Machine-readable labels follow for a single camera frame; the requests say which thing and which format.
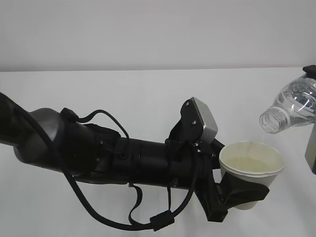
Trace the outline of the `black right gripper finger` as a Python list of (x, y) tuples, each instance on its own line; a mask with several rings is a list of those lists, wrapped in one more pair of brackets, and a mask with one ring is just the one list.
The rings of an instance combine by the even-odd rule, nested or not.
[(306, 77), (316, 80), (316, 65), (304, 66), (302, 70), (305, 72)]

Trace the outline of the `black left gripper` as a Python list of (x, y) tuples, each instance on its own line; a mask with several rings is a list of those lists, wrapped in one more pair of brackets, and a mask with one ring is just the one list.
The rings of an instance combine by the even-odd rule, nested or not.
[(219, 154), (225, 147), (216, 138), (208, 143), (197, 143), (198, 180), (195, 194), (206, 215), (226, 215), (227, 209), (250, 210), (265, 199), (269, 188), (224, 172), (219, 184), (214, 181), (213, 170), (220, 168)]

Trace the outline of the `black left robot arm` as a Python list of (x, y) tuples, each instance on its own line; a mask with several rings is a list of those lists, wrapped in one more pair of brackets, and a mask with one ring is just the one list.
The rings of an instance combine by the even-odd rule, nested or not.
[(224, 145), (216, 140), (216, 122), (206, 104), (193, 97), (180, 111), (180, 120), (163, 142), (132, 139), (91, 121), (100, 110), (80, 118), (72, 110), (41, 108), (27, 112), (0, 97), (0, 141), (12, 146), (16, 157), (29, 165), (62, 172), (71, 183), (142, 184), (184, 189), (196, 195), (207, 217), (221, 222), (229, 208), (263, 200), (269, 188), (223, 176)]

